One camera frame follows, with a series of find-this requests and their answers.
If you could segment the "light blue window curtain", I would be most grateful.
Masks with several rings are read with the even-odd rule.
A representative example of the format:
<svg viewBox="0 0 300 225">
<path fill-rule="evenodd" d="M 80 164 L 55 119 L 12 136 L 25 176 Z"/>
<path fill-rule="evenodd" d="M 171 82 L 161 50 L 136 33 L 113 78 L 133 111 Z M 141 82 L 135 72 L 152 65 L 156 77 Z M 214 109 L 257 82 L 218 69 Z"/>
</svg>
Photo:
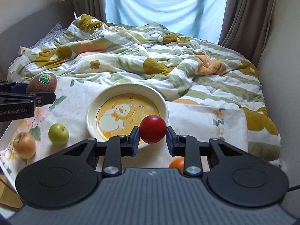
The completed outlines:
<svg viewBox="0 0 300 225">
<path fill-rule="evenodd" d="M 227 0 L 106 0 L 106 19 L 143 26 L 156 22 L 171 32 L 218 43 Z"/>
</svg>

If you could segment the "small green apple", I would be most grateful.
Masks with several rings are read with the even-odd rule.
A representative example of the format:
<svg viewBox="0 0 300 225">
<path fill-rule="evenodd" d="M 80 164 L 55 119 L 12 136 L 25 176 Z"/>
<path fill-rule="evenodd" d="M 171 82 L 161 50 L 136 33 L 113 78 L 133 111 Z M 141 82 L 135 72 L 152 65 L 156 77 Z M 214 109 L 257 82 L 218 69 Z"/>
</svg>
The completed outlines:
<svg viewBox="0 0 300 225">
<path fill-rule="evenodd" d="M 63 124 L 55 123 L 50 127 L 48 137 L 53 145 L 65 145 L 69 139 L 69 131 Z"/>
</svg>

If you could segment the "grey headboard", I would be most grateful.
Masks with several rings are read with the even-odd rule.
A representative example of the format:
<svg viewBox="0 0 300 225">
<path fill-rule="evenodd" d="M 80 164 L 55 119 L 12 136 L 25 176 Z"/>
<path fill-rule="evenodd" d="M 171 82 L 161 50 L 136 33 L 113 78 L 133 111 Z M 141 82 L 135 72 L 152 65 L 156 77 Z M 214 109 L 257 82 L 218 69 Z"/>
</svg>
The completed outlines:
<svg viewBox="0 0 300 225">
<path fill-rule="evenodd" d="M 70 0 L 29 15 L 1 33 L 1 78 L 5 79 L 11 62 L 21 46 L 30 47 L 43 38 L 57 23 L 67 28 L 75 19 Z"/>
</svg>

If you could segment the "small red tomato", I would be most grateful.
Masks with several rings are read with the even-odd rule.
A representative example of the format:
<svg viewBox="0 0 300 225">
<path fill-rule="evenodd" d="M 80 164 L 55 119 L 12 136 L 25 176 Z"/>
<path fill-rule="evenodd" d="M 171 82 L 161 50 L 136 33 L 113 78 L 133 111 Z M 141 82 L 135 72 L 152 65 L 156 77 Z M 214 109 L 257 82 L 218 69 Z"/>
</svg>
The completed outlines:
<svg viewBox="0 0 300 225">
<path fill-rule="evenodd" d="M 139 126 L 139 136 L 147 144 L 155 144 L 166 135 L 166 122 L 158 115 L 145 117 Z"/>
</svg>

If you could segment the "white floral tablecloth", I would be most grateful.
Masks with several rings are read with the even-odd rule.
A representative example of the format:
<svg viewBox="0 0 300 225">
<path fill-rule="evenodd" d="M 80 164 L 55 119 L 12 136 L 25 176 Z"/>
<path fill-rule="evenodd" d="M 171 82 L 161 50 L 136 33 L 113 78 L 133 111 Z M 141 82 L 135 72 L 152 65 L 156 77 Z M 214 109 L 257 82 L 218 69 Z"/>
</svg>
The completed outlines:
<svg viewBox="0 0 300 225">
<path fill-rule="evenodd" d="M 12 121 L 1 138 L 1 167 L 11 185 L 20 170 L 27 165 L 61 150 L 52 145 L 48 130 L 54 123 L 63 124 L 69 131 L 67 146 L 90 137 L 86 126 L 89 104 L 105 89 L 104 85 L 86 81 L 79 83 L 68 77 L 58 79 L 56 101 L 35 109 L 35 116 Z M 243 111 L 218 109 L 201 105 L 167 102 L 168 126 L 177 134 L 194 136 L 206 142 L 211 137 L 248 151 L 246 117 Z M 22 160 L 14 151 L 12 142 L 21 132 L 36 137 L 37 152 L 33 158 Z"/>
</svg>

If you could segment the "brown kiwi with sticker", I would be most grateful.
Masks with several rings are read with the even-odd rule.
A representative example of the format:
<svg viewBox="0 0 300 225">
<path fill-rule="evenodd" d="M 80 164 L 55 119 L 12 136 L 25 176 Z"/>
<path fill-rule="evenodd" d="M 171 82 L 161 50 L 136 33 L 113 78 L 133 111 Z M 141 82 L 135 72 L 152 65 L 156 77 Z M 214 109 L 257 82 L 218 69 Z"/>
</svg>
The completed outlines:
<svg viewBox="0 0 300 225">
<path fill-rule="evenodd" d="M 27 93 L 55 92 L 56 76 L 52 73 L 43 73 L 35 76 L 26 88 Z"/>
</svg>

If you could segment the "large orange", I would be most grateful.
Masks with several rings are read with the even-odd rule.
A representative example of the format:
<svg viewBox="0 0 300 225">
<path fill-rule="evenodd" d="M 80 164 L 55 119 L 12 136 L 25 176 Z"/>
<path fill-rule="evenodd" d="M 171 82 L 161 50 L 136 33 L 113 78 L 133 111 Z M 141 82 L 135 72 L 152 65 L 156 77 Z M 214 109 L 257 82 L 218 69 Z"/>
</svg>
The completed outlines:
<svg viewBox="0 0 300 225">
<path fill-rule="evenodd" d="M 184 163 L 185 163 L 185 158 L 184 157 L 176 157 L 172 160 L 172 162 L 169 164 L 169 168 L 177 168 L 181 173 L 184 172 Z"/>
</svg>

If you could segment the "yellow red apple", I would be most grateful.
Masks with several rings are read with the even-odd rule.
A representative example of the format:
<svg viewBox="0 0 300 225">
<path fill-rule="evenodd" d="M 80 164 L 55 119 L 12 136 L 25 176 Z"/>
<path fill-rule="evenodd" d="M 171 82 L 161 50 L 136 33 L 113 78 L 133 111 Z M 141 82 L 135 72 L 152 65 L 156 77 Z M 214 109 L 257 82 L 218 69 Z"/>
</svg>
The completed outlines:
<svg viewBox="0 0 300 225">
<path fill-rule="evenodd" d="M 26 160 L 32 158 L 37 149 L 34 137 L 27 132 L 21 132 L 15 137 L 13 148 L 18 156 Z"/>
</svg>

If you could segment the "patterned pillow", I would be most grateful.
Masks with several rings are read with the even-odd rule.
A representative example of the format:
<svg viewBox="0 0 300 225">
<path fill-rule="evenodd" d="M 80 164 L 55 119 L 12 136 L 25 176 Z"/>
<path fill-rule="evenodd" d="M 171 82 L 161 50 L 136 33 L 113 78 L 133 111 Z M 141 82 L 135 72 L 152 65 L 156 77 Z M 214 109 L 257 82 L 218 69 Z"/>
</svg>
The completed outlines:
<svg viewBox="0 0 300 225">
<path fill-rule="evenodd" d="M 39 39 L 33 46 L 29 48 L 20 46 L 18 56 L 22 56 L 29 50 L 34 49 L 41 44 L 51 42 L 53 39 L 61 37 L 66 30 L 67 29 L 63 28 L 60 23 L 57 23 L 43 38 Z"/>
</svg>

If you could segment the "cream bowl with duck print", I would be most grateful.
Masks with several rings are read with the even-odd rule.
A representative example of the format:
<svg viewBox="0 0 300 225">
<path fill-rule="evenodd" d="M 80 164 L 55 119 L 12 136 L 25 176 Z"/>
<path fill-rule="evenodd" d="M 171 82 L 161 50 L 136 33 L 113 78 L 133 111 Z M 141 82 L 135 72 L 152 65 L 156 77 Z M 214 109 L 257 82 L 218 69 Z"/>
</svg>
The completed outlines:
<svg viewBox="0 0 300 225">
<path fill-rule="evenodd" d="M 162 95 L 145 85 L 126 83 L 101 91 L 89 104 L 86 126 L 90 135 L 107 141 L 117 135 L 128 135 L 149 115 L 168 121 L 168 108 Z M 149 144 L 140 140 L 139 148 Z"/>
</svg>

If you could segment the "brown right curtain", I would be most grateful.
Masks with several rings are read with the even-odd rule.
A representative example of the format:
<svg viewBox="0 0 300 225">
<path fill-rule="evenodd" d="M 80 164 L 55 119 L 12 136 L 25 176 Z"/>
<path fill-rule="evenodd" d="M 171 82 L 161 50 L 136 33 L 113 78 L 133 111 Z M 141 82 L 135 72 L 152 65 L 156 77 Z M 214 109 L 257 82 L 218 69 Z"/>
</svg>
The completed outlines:
<svg viewBox="0 0 300 225">
<path fill-rule="evenodd" d="M 267 42 L 275 0 L 227 0 L 219 45 L 255 66 Z"/>
</svg>

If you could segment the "green striped floral quilt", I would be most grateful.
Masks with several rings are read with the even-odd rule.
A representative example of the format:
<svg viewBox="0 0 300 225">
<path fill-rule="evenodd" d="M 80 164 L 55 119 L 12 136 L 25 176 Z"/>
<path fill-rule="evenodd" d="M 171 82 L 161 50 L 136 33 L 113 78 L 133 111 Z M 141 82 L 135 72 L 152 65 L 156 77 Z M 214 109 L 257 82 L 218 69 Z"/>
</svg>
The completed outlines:
<svg viewBox="0 0 300 225">
<path fill-rule="evenodd" d="M 17 57 L 7 78 L 27 83 L 43 72 L 70 77 L 72 83 L 139 82 L 168 101 L 242 109 L 250 153 L 266 161 L 280 155 L 281 137 L 267 114 L 254 64 L 231 49 L 172 33 L 161 24 L 129 26 L 80 15 L 63 35 Z"/>
</svg>

